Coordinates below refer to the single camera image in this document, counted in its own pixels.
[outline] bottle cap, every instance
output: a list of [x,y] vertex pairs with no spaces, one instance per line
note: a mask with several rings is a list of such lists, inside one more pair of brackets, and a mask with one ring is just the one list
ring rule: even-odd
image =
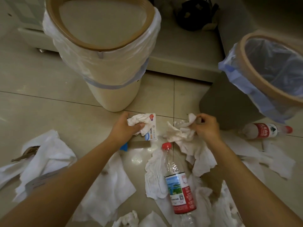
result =
[[291,134],[292,133],[292,127],[291,126],[285,126],[286,127],[286,133]]
[[171,143],[164,143],[162,144],[162,149],[163,150],[169,150],[172,148],[172,144]]

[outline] bottle label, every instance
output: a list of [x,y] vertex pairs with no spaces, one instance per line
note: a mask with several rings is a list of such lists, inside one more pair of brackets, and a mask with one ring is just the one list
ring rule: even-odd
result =
[[175,214],[188,213],[196,209],[185,173],[165,177]]
[[254,123],[258,128],[258,138],[272,138],[278,134],[277,127],[272,123]]

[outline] plastic bottle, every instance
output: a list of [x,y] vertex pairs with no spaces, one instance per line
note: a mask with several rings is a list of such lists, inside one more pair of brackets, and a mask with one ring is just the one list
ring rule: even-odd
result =
[[272,138],[292,133],[290,126],[273,123],[249,123],[240,131],[248,139]]
[[162,145],[166,152],[165,166],[167,173],[165,180],[169,189],[175,214],[180,214],[179,226],[195,226],[191,211],[196,209],[187,178],[177,155],[174,155],[171,143]]

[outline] hand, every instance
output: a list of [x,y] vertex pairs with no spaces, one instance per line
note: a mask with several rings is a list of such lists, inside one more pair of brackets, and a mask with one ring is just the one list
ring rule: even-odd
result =
[[117,143],[119,146],[123,146],[127,143],[135,133],[145,126],[145,123],[137,123],[134,126],[129,126],[127,124],[128,115],[128,112],[123,112],[118,121],[114,124],[112,131],[107,138],[108,140]]
[[197,134],[204,139],[206,143],[220,141],[220,127],[217,119],[214,116],[207,114],[199,114],[197,118],[204,120],[202,124],[193,123],[189,126],[190,129],[195,130]]

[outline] brown rim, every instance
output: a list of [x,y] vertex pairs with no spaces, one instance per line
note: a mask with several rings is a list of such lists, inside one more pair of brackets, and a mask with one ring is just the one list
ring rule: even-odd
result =
[[284,45],[285,47],[294,50],[298,54],[302,56],[302,54],[294,49],[291,45],[288,43],[274,38],[272,36],[263,34],[263,33],[250,33],[245,35],[237,44],[236,49],[235,49],[235,54],[237,57],[237,61],[239,64],[240,69],[243,71],[243,75],[253,84],[255,85],[260,91],[265,93],[267,96],[277,99],[281,103],[285,103],[288,105],[293,105],[297,107],[303,107],[303,99],[289,95],[285,93],[284,91],[276,88],[275,86],[271,85],[267,80],[265,80],[252,66],[250,63],[248,57],[246,56],[245,53],[245,44],[248,39],[251,38],[264,38],[270,41],[274,41],[277,43],[280,43]]
[[59,12],[59,7],[66,1],[69,0],[46,0],[46,9],[51,21],[54,23],[54,25],[60,31],[60,33],[62,33],[69,41],[71,41],[75,45],[81,48],[85,48],[93,51],[99,51],[99,52],[116,50],[136,40],[151,25],[155,14],[154,7],[148,0],[116,0],[116,1],[123,1],[130,4],[138,5],[141,8],[143,8],[146,11],[146,21],[139,31],[135,32],[129,39],[122,41],[115,47],[100,47],[80,41],[67,30],[67,28],[65,27],[65,25],[61,20],[60,12]]

